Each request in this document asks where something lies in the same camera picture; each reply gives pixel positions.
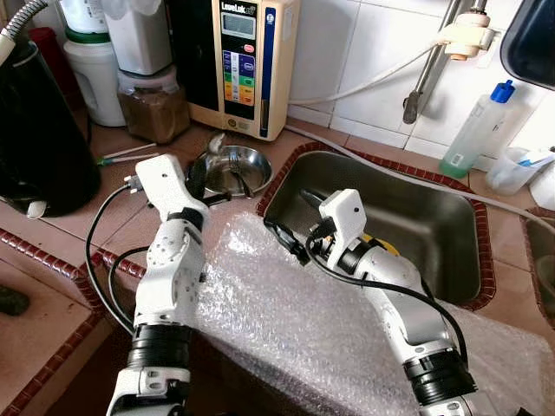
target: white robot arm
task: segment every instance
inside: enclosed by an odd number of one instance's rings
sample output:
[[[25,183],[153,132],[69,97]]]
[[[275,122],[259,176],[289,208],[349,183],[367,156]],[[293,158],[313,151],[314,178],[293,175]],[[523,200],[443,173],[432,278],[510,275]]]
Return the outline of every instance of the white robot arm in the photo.
[[[200,233],[209,211],[185,188],[174,156],[142,161],[136,172],[162,224],[147,252],[147,273],[136,294],[133,346],[107,416],[184,416],[188,344],[205,262]]]
[[[315,255],[327,259],[328,271],[351,276],[353,284],[388,283],[425,294],[420,274],[408,259],[362,238],[366,215],[358,191],[335,192],[320,204],[319,211],[321,224],[327,227],[313,230],[312,235],[321,239],[314,247],[310,240],[316,239],[307,240],[315,262]],[[421,416],[497,416],[487,395],[478,391],[438,310],[407,293],[371,287],[363,290],[382,318],[395,358],[412,383]]]

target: stainless steel sink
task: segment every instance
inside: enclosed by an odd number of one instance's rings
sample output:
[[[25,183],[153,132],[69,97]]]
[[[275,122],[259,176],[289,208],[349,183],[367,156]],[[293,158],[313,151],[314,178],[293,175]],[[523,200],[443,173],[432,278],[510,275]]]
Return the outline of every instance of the stainless steel sink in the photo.
[[[412,261],[436,297],[461,304],[480,293],[474,210],[466,199],[391,178],[334,153],[306,153],[265,213],[303,236],[320,218],[299,195],[302,188],[326,197],[357,189],[368,217],[365,231]]]
[[[555,225],[555,219],[543,219]],[[541,302],[547,316],[555,319],[555,236],[530,220],[526,221],[526,231],[539,282]]]

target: white tubing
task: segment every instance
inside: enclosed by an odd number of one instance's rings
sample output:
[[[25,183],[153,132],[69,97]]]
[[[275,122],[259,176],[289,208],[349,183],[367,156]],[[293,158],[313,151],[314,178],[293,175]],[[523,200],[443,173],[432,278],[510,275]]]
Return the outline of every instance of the white tubing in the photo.
[[[360,84],[360,85],[358,85],[354,88],[348,89],[347,91],[343,91],[341,93],[330,95],[328,97],[309,98],[309,99],[304,99],[304,100],[291,100],[291,101],[289,101],[289,103],[294,105],[294,106],[308,106],[310,104],[317,104],[319,102],[339,100],[340,98],[347,97],[347,96],[352,95],[354,93],[358,93],[359,91],[362,91],[366,88],[373,87],[375,84],[377,84],[378,82],[383,81],[387,77],[393,75],[395,72],[399,72],[401,69],[407,67],[408,65],[410,65],[411,63],[416,61],[422,55],[425,55],[434,46],[435,46],[435,42],[430,43],[425,48],[420,49],[416,53],[416,55],[411,56],[410,58],[408,58],[405,61],[397,63],[393,67],[391,67],[389,69],[386,69],[385,71],[383,71],[380,74],[374,76],[373,78],[363,82],[362,84]]]
[[[339,146],[336,143],[325,139],[324,137],[320,137],[316,134],[309,133],[309,132],[306,132],[306,131],[304,131],[300,128],[296,128],[296,127],[289,126],[289,125],[285,126],[285,129],[289,130],[293,133],[301,134],[304,137],[308,137],[309,139],[313,139],[313,140],[319,141],[321,143],[324,143],[325,145],[327,145],[329,147],[332,147],[333,149],[337,150],[338,152],[344,154],[345,156],[349,156],[350,158],[356,160],[357,162],[360,162],[360,163],[362,163],[362,164],[364,164],[368,167],[376,169],[378,172],[385,173],[386,175],[389,175],[393,178],[404,180],[405,182],[409,182],[409,183],[415,184],[415,185],[426,186],[427,188],[435,189],[436,191],[452,193],[453,195],[458,195],[460,197],[473,199],[475,201],[483,202],[484,204],[495,206],[495,207],[500,208],[502,210],[509,211],[509,212],[514,213],[514,214],[520,215],[521,217],[528,218],[528,219],[532,220],[533,222],[543,226],[544,228],[546,228],[552,234],[555,234],[555,227],[552,227],[549,223],[547,223],[546,221],[544,221],[540,217],[536,217],[535,215],[531,214],[528,211],[521,210],[520,208],[517,208],[517,207],[509,205],[509,204],[505,204],[503,202],[496,201],[495,199],[481,197],[480,195],[476,195],[474,193],[458,191],[456,189],[449,188],[448,186],[437,185],[435,183],[426,182],[424,180],[420,180],[420,179],[416,179],[416,178],[413,178],[413,177],[410,177],[410,176],[407,176],[407,175],[403,175],[402,173],[391,171],[386,167],[379,166],[375,163],[372,163],[372,162],[366,160],[365,158],[360,157],[356,153],[353,153],[350,150],[347,150],[344,147]]]

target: stainless steel bowl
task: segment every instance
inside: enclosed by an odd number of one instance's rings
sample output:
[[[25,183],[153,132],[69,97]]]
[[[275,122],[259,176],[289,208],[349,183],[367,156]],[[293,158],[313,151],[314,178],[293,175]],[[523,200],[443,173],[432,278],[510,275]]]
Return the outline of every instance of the stainless steel bowl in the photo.
[[[206,189],[210,192],[231,192],[233,197],[243,197],[243,187],[230,172],[230,158],[237,156],[241,176],[257,193],[271,181],[272,171],[268,159],[259,151],[244,146],[224,146],[218,155],[204,153],[206,163]]]

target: white container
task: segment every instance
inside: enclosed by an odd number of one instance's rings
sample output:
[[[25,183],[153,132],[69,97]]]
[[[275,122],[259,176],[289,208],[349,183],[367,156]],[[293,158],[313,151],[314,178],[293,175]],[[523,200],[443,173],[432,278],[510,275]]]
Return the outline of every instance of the white container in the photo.
[[[102,0],[121,70],[152,75],[172,63],[162,0]]]
[[[91,119],[107,127],[125,126],[118,101],[118,65],[108,34],[84,35],[66,31],[63,50],[75,73]]]
[[[499,195],[514,195],[539,170],[538,167],[521,166],[519,161],[529,153],[521,147],[508,147],[486,175],[487,184]]]
[[[507,114],[506,102],[514,92],[512,81],[497,84],[491,95],[482,95],[468,115],[453,144],[440,163],[442,173],[463,178],[485,149]]]
[[[555,162],[551,163],[532,181],[530,193],[536,204],[547,210],[555,211]]]
[[[101,0],[61,0],[60,5],[69,28],[75,32],[108,32]]]

